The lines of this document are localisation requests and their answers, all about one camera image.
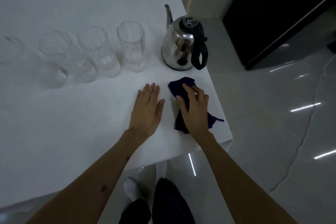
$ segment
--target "pants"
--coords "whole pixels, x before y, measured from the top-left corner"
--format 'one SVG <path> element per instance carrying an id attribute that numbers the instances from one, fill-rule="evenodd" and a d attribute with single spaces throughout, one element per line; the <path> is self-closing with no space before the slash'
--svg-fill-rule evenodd
<path id="1" fill-rule="evenodd" d="M 151 211 L 145 200 L 139 198 L 122 212 L 119 224 L 148 224 Z M 158 180 L 153 203 L 153 224 L 195 224 L 193 215 L 176 185 L 166 179 Z"/>

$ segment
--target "kettle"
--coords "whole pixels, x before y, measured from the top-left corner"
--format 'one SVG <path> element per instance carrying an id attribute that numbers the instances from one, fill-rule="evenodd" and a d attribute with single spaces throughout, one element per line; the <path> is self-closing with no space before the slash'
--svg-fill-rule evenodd
<path id="1" fill-rule="evenodd" d="M 169 5 L 167 12 L 167 33 L 161 48 L 162 59 L 171 69 L 185 71 L 193 66 L 201 70 L 208 61 L 208 48 L 205 45 L 202 24 L 189 15 L 173 22 Z"/>

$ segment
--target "foot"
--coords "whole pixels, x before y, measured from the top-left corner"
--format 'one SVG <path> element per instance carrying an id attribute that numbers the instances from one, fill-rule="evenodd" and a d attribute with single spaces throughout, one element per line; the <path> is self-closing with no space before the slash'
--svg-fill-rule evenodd
<path id="1" fill-rule="evenodd" d="M 167 161 L 162 161 L 155 164 L 155 170 L 156 170 L 156 183 L 158 183 L 158 180 L 160 178 L 166 178 L 166 172 L 167 172 Z"/>
<path id="2" fill-rule="evenodd" d="M 124 181 L 124 191 L 126 195 L 132 200 L 135 201 L 138 198 L 144 198 L 138 188 L 136 180 L 132 177 L 127 177 Z"/>

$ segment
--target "white table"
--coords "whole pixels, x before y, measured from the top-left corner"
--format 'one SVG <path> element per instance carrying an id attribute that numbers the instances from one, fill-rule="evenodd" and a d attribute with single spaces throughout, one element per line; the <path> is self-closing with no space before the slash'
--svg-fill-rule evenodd
<path id="1" fill-rule="evenodd" d="M 161 58 L 164 4 L 178 18 L 186 13 L 181 0 L 0 0 L 0 4 L 0 35 L 18 37 L 36 52 L 45 32 L 56 29 L 73 35 L 89 25 L 103 27 L 118 51 L 117 26 L 134 20 L 145 30 L 149 55 L 141 73 L 123 68 L 116 78 L 68 83 L 57 90 L 8 85 L 7 76 L 0 76 L 0 208 L 59 191 L 78 177 L 128 128 L 137 90 L 146 82 L 159 84 L 160 97 L 166 99 L 162 121 L 126 169 L 199 149 L 190 135 L 173 129 L 178 107 L 167 84 L 184 76 L 194 78 L 209 94 L 209 112 L 225 120 L 211 131 L 228 149 L 232 135 L 208 70 L 177 72 Z"/>

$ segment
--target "dark blue rag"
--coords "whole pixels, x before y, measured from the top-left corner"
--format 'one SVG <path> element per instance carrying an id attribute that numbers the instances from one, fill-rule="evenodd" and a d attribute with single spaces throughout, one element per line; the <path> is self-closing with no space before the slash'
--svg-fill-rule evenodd
<path id="1" fill-rule="evenodd" d="M 187 84 L 189 87 L 196 86 L 194 79 L 189 78 L 189 77 L 183 77 L 182 79 L 180 79 L 178 81 L 170 82 L 168 84 L 168 87 L 169 87 L 171 93 L 175 97 L 176 96 L 181 96 L 184 99 L 185 104 L 186 104 L 187 108 L 189 109 L 188 93 L 182 87 L 183 83 Z M 212 125 L 216 122 L 216 120 L 224 121 L 224 120 L 218 119 L 215 116 L 212 116 L 211 114 L 208 113 L 208 128 L 212 128 Z M 188 131 L 186 125 L 184 124 L 184 120 L 183 120 L 183 117 L 182 117 L 181 110 L 179 110 L 179 112 L 177 114 L 177 117 L 176 117 L 175 129 L 179 130 L 179 131 L 183 131 L 185 134 L 189 134 L 189 131 Z"/>

